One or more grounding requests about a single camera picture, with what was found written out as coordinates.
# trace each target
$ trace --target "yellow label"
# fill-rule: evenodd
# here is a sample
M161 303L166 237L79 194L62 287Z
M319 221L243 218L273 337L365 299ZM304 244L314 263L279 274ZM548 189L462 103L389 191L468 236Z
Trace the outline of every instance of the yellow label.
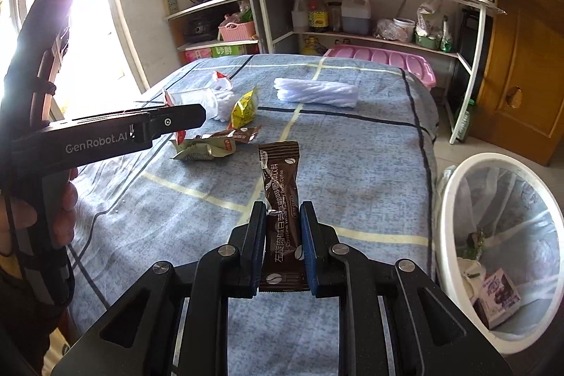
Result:
M309 12L309 25L312 28L325 28L329 26L327 12Z

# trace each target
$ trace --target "brown coffee packet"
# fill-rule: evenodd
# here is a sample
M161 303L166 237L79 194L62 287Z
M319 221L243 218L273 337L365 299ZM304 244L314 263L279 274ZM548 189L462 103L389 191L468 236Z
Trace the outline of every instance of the brown coffee packet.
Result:
M300 148L294 141L264 143L258 146L266 217L266 254L260 273L263 292L304 291L307 286L302 230L298 208Z
M254 127L243 127L243 128L231 128L231 129L224 129L223 131L218 131L212 134L204 134L202 136L196 136L196 138L201 139L208 139L211 137L229 137L234 139L236 142L239 143L249 143L250 141L254 140L257 136L261 126L254 126Z

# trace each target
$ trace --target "bed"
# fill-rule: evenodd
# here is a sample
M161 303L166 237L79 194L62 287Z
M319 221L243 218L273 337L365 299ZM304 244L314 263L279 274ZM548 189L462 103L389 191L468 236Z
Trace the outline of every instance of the bed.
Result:
M267 54L190 63L149 90L137 106L204 87L213 70L238 96L259 90L258 138L207 162L170 159L173 135L153 148L85 166L75 180L76 279L70 314L83 333L154 262L180 265L224 244L263 198L257 144L300 144L298 193L320 222L369 258L414 260L432 275L432 202L438 114L429 91L402 70L352 59ZM354 109L283 103L276 77L358 85ZM207 121L187 137L225 129ZM229 371L245 375L327 375L338 367L338 300L309 292L261 293L229 302Z

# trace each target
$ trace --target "shelf leg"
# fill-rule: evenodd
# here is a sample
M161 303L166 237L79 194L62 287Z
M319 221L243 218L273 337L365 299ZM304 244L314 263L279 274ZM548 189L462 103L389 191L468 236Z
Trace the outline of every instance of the shelf leg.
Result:
M272 34L270 32L269 14L266 11L266 0L258 0L260 9L262 10L262 21L264 23L264 36L266 36L266 46L269 53L274 53L274 44L272 43Z
M474 83L476 82L476 74L478 74L478 65L480 62L480 56L482 55L482 46L484 44L484 30L486 28L486 7L480 7L480 18L478 20L478 39L476 41L476 50L474 51L474 60L472 62L472 72L470 73L470 79L468 80L468 86L466 87L466 94L464 94L464 100L462 101L462 106L460 108L459 116L455 121L454 129L452 130L452 135L450 135L450 144L456 142L456 136L458 135L460 128L462 127L462 120L464 119L464 114L468 107L468 101L470 101L470 96L472 95L472 89L474 88Z

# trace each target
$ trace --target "wooden door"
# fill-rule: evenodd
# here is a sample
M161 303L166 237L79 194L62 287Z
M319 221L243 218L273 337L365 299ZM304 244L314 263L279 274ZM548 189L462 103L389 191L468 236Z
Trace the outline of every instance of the wooden door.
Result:
M497 0L471 134L542 165L564 133L564 0Z

